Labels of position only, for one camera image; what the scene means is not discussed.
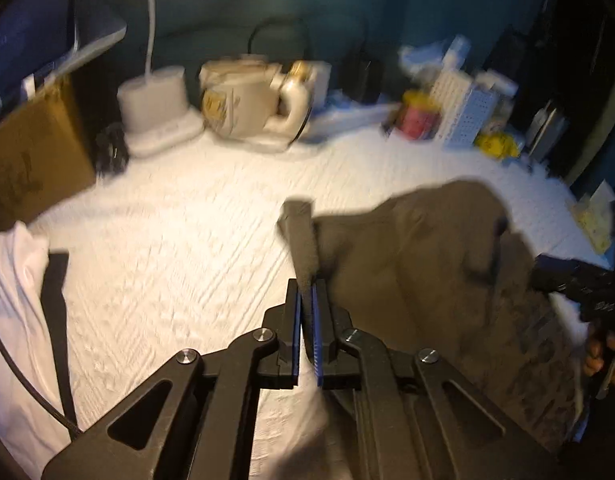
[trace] brown cloth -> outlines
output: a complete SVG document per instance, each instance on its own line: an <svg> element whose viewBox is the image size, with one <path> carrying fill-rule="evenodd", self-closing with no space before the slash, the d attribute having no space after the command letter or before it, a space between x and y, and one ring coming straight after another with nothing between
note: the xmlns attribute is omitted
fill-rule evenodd
<svg viewBox="0 0 615 480"><path fill-rule="evenodd" d="M305 304L311 281L324 278L356 328L392 349L437 349L558 450L575 412L571 345L548 298L528 290L533 257L486 186L451 182L316 218L310 202L288 200L279 228Z"/></svg>

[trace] textured white cloth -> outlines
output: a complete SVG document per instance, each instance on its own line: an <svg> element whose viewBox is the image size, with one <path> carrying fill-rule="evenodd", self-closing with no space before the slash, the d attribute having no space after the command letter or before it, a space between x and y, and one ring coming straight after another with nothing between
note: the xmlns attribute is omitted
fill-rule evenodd
<svg viewBox="0 0 615 480"><path fill-rule="evenodd" d="M70 251L64 296L79 423L90 426L181 348L225 348L283 303L294 270L276 221L289 196L315 200L315 214L350 212L455 178L491 186L535 253L600 262L561 182L476 150L385 140L377 127L283 155L204 136L133 160L123 176L54 207L30 229ZM575 311L561 311L584 334ZM262 391L251 477L349 479L345 427L304 354L300 373L293 391Z"/></svg>
<svg viewBox="0 0 615 480"><path fill-rule="evenodd" d="M0 233L0 338L38 392L62 412L50 333L39 299L48 265L48 241L18 222ZM60 426L24 389L0 354L0 439L36 480L70 443Z"/></svg>

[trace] brown box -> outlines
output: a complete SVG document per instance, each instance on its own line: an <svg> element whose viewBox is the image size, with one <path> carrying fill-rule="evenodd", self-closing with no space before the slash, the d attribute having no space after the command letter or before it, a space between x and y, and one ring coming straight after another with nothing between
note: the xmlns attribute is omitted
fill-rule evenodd
<svg viewBox="0 0 615 480"><path fill-rule="evenodd" d="M30 222L95 182L68 76L0 124L0 229Z"/></svg>

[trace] mug handle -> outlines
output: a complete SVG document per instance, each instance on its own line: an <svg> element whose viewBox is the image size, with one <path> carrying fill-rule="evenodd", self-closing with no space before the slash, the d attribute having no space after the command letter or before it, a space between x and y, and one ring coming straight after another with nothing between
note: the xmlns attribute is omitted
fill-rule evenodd
<svg viewBox="0 0 615 480"><path fill-rule="evenodd" d="M270 87L279 92L281 100L285 103L288 116L275 115L270 117L264 130L278 136L294 139L304 127L310 113L310 92L297 78L287 78L276 75L272 78Z"/></svg>

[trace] triangular cutout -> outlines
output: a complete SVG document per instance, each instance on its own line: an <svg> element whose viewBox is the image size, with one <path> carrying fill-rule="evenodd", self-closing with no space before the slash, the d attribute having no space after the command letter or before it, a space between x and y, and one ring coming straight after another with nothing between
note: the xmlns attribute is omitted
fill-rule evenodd
<svg viewBox="0 0 615 480"><path fill-rule="evenodd" d="M463 441L470 449L478 449L503 437L503 428L456 384L443 383L443 391L465 437Z"/></svg>
<svg viewBox="0 0 615 480"><path fill-rule="evenodd" d="M108 428L108 435L126 446L143 449L171 389L170 381L158 383Z"/></svg>

